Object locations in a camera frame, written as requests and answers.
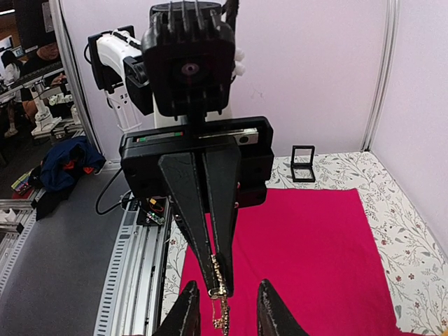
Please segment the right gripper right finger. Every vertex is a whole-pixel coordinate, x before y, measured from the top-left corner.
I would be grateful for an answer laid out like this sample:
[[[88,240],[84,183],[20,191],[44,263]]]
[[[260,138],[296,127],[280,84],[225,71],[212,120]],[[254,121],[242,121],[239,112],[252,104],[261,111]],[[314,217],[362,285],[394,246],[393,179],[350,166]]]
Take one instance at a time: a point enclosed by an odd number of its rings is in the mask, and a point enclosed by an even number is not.
[[[257,324],[258,335],[262,336],[308,336],[268,279],[263,279],[258,288]]]

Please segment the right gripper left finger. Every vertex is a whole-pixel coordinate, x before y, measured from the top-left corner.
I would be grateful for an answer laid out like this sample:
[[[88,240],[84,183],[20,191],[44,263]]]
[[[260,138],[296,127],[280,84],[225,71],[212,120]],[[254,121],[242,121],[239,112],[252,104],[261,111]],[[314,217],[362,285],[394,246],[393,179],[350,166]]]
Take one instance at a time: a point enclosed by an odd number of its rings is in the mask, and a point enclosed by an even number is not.
[[[168,315],[156,330],[157,336],[201,335],[200,290],[189,281]]]

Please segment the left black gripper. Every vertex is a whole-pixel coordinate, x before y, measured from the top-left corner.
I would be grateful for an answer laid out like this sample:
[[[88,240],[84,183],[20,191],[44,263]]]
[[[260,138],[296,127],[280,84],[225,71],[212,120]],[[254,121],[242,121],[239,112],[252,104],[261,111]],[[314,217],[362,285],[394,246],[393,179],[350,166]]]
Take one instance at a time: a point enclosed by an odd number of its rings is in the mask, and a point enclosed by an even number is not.
[[[238,209],[267,196],[274,154],[265,117],[238,118],[132,132],[122,136],[121,168],[133,196],[170,197],[206,288],[218,281],[204,212],[210,212],[215,256],[232,297],[232,243]]]

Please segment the gold brooch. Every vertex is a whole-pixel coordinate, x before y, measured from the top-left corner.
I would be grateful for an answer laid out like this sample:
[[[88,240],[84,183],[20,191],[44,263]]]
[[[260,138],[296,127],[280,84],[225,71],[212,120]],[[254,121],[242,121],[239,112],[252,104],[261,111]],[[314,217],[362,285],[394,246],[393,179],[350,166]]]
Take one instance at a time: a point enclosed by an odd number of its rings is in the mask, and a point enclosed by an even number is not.
[[[215,329],[221,330],[224,336],[228,336],[230,333],[230,306],[228,304],[228,290],[215,255],[211,255],[211,261],[218,281],[218,287],[209,290],[209,297],[212,301],[212,323]],[[220,316],[216,315],[215,301],[219,301]]]

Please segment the red t-shirt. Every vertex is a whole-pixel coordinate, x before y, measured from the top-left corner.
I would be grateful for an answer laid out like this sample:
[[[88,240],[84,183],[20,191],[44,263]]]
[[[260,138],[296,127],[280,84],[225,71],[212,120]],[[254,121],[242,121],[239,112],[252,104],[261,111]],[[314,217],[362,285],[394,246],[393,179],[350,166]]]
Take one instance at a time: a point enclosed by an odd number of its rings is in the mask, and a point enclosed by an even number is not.
[[[258,335],[263,279],[308,335],[400,334],[357,190],[269,190],[263,205],[240,213],[232,258],[229,335]],[[189,281],[199,289],[201,335],[223,335],[213,326],[209,290],[190,245],[182,290]]]

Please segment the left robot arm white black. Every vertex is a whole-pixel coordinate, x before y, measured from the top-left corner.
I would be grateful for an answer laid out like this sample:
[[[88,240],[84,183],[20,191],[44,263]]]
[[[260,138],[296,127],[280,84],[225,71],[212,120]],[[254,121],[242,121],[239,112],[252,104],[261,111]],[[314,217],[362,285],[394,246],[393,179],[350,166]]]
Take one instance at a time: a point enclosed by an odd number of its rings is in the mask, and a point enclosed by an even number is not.
[[[141,38],[125,26],[87,40],[97,87],[155,118],[123,130],[120,166],[138,200],[171,202],[212,298],[234,294],[238,212],[265,201],[274,161],[269,120],[225,112],[243,72],[238,12],[238,1],[161,3]]]

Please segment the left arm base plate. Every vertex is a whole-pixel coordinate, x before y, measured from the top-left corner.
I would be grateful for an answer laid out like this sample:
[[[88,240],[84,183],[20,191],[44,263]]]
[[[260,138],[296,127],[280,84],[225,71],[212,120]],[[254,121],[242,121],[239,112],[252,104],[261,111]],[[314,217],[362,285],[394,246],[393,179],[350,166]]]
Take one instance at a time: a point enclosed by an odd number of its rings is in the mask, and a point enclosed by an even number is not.
[[[168,224],[168,205],[165,197],[132,199],[129,210],[136,213],[136,224],[144,227]]]

